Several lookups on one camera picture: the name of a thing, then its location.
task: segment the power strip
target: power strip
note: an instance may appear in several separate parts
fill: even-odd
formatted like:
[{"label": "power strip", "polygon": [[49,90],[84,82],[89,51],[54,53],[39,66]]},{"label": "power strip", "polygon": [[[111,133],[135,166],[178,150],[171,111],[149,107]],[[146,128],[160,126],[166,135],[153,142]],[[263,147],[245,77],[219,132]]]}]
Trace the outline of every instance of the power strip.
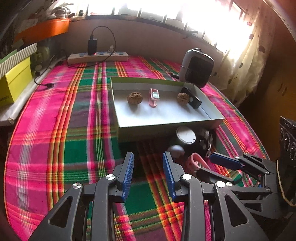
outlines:
[{"label": "power strip", "polygon": [[[75,53],[68,57],[69,64],[79,64],[86,62],[100,62],[110,55],[108,52],[97,52],[93,55],[87,53]],[[127,61],[128,54],[126,52],[114,52],[107,61]]]}]

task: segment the striped fabric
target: striped fabric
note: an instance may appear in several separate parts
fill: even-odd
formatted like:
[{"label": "striped fabric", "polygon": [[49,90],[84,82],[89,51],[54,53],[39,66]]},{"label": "striped fabric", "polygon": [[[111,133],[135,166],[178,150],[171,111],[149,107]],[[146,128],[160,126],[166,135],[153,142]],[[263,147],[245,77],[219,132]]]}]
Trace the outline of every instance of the striped fabric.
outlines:
[{"label": "striped fabric", "polygon": [[14,66],[25,60],[27,57],[32,55],[37,51],[37,44],[32,44],[16,54],[10,56],[7,60],[5,60],[2,64],[0,64],[0,79],[10,71]]},{"label": "striped fabric", "polygon": [[[122,163],[127,151],[135,154],[135,167],[126,203],[114,205],[117,240],[180,240],[184,206],[171,202],[162,168],[162,153],[168,140],[119,145],[110,92],[110,77],[173,80],[168,72],[178,73],[179,68],[168,61],[130,57],[127,62],[106,62],[91,68],[74,69],[64,64],[53,69],[43,84],[54,83],[54,87],[39,86],[31,96],[7,155],[5,207],[11,226],[22,240],[28,240],[74,182],[97,182]],[[202,91],[225,116],[215,131],[212,151],[267,158],[261,142],[238,110],[211,84]],[[241,180],[240,185],[257,184],[244,173],[210,165],[219,173]],[[208,212],[206,222],[210,240]]]}]

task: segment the black charger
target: black charger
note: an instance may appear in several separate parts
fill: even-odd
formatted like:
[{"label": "black charger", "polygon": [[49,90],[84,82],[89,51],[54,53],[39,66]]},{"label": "black charger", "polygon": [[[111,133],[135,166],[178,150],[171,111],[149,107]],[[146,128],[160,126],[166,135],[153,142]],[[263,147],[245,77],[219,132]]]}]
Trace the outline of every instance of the black charger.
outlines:
[{"label": "black charger", "polygon": [[96,54],[96,45],[97,45],[97,39],[94,39],[94,36],[91,35],[91,37],[87,43],[87,54],[88,55]]}]

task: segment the white wall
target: white wall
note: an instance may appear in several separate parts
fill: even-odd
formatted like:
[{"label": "white wall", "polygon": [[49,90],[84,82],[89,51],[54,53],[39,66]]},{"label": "white wall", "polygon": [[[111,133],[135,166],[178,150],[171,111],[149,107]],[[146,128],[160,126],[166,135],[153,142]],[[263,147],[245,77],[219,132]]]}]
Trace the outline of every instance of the white wall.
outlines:
[{"label": "white wall", "polygon": [[[69,31],[58,37],[61,47],[68,53],[87,52],[87,41],[92,29],[100,25],[107,26],[113,31],[117,42],[116,50],[127,52],[129,55],[166,59],[181,64],[186,51],[198,47],[214,59],[213,71],[219,67],[223,57],[222,52],[201,39],[183,39],[185,35],[164,27],[116,19],[81,20],[70,23]],[[98,39],[98,51],[106,51],[110,45],[114,45],[108,29],[96,29],[94,37]]]}]

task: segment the white cap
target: white cap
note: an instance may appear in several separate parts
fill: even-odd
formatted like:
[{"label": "white cap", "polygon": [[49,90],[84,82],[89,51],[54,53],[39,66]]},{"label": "white cap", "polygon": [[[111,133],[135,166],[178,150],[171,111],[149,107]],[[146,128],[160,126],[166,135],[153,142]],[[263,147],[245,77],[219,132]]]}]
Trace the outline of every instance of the white cap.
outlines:
[{"label": "white cap", "polygon": [[196,139],[194,131],[186,126],[178,127],[176,135],[178,139],[185,144],[193,144]]}]

